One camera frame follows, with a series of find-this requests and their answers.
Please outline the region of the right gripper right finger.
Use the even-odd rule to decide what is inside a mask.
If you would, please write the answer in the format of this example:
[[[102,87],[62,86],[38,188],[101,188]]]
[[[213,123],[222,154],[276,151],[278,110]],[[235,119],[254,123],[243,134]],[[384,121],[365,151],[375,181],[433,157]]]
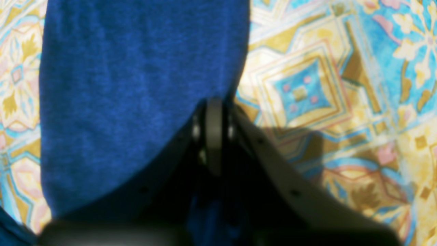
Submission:
[[[213,174],[240,197],[255,246],[399,246],[389,226],[336,201],[291,167],[235,106],[213,100]]]

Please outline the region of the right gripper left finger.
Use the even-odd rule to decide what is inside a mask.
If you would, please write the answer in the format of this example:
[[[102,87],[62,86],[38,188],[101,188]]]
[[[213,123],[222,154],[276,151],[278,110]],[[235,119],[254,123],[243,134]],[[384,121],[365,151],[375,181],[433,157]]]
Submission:
[[[192,246],[185,227],[202,170],[215,168],[215,98],[202,100],[162,152],[127,183],[51,222],[39,246]]]

